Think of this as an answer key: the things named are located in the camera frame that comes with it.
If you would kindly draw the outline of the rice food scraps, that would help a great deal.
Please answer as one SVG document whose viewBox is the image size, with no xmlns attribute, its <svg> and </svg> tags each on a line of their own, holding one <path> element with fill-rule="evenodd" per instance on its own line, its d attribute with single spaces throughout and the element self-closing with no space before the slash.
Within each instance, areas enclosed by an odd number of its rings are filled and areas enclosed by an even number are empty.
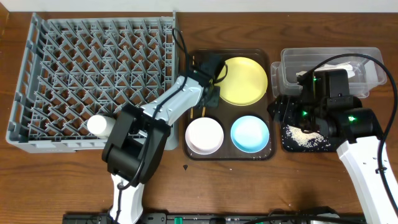
<svg viewBox="0 0 398 224">
<path fill-rule="evenodd" d="M 287 137 L 304 149 L 331 146 L 329 141 L 318 133 L 304 133 L 301 129 L 293 126 L 284 128 Z"/>
</svg>

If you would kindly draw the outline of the wooden chopstick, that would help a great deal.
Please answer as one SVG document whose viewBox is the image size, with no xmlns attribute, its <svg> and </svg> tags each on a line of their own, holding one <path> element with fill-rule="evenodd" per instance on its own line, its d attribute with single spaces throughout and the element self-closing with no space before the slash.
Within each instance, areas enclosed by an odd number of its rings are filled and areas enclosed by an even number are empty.
<svg viewBox="0 0 398 224">
<path fill-rule="evenodd" d="M 194 62 L 194 59 L 195 59 L 195 57 L 193 57 L 192 58 L 192 65 L 194 65 L 195 64 L 195 62 Z M 194 108 L 192 107 L 192 108 L 190 108 L 190 119 L 191 120 L 193 120 L 193 111 L 194 110 Z"/>
<path fill-rule="evenodd" d="M 204 106 L 202 109 L 201 117 L 205 117 L 205 111 L 206 111 L 206 107 Z"/>
</svg>

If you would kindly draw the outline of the light blue bowl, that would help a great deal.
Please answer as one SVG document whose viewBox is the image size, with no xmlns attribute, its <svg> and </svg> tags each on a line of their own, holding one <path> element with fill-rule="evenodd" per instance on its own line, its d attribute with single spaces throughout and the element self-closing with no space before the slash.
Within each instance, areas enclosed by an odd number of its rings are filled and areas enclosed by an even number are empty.
<svg viewBox="0 0 398 224">
<path fill-rule="evenodd" d="M 242 116 L 232 124 L 230 136 L 240 151 L 257 153 L 267 146 L 270 131 L 267 124 L 257 116 Z"/>
</svg>

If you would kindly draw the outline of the white pink bowl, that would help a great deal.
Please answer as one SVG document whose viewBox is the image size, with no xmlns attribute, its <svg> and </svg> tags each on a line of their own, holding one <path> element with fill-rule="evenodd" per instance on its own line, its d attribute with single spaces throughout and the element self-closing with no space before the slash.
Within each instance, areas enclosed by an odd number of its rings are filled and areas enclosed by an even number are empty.
<svg viewBox="0 0 398 224">
<path fill-rule="evenodd" d="M 185 142 L 190 150 L 199 155 L 216 152 L 224 140 L 224 131 L 219 122 L 212 118 L 193 120 L 185 131 Z"/>
</svg>

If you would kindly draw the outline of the white napkin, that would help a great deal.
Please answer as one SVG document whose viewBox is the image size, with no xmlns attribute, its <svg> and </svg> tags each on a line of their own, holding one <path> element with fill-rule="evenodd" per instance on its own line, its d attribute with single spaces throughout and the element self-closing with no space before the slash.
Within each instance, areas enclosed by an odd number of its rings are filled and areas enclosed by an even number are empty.
<svg viewBox="0 0 398 224">
<path fill-rule="evenodd" d="M 317 71 L 337 70 L 337 69 L 346 70 L 346 72 L 348 74 L 348 78 L 352 78 L 355 76 L 355 73 L 353 71 L 353 66 L 350 65 L 349 62 L 340 63 L 337 65 L 325 64 L 325 65 L 322 65 L 320 68 L 317 68 L 315 71 L 317 72 Z"/>
</svg>

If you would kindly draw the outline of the white cup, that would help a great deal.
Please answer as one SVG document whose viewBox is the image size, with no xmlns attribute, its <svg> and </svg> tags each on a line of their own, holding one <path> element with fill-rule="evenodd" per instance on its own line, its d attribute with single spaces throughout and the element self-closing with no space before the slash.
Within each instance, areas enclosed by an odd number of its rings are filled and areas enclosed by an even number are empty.
<svg viewBox="0 0 398 224">
<path fill-rule="evenodd" d="M 114 118 L 96 114 L 87 122 L 87 128 L 91 134 L 100 139 L 109 138 L 116 120 Z"/>
</svg>

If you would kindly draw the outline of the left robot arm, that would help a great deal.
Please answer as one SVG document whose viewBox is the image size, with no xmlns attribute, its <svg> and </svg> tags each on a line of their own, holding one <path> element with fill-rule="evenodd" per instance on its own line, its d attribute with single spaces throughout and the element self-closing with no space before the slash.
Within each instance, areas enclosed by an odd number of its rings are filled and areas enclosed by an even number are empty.
<svg viewBox="0 0 398 224">
<path fill-rule="evenodd" d="M 144 185 L 154 175 L 170 130 L 187 110 L 218 106 L 219 74 L 228 68 L 222 56 L 209 54 L 187 69 L 154 101 L 122 108 L 102 152 L 114 184 L 110 223 L 136 223 L 142 213 Z"/>
</svg>

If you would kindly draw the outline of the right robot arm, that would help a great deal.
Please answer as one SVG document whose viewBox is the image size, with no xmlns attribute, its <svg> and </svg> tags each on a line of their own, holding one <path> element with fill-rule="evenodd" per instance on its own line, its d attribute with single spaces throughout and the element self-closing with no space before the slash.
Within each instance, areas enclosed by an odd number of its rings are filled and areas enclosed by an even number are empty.
<svg viewBox="0 0 398 224">
<path fill-rule="evenodd" d="M 267 107 L 273 121 L 338 141 L 337 153 L 368 223 L 397 223 L 397 180 L 386 132 L 374 112 L 351 95 L 348 73 L 321 70 L 300 77 L 299 96 L 279 95 Z"/>
</svg>

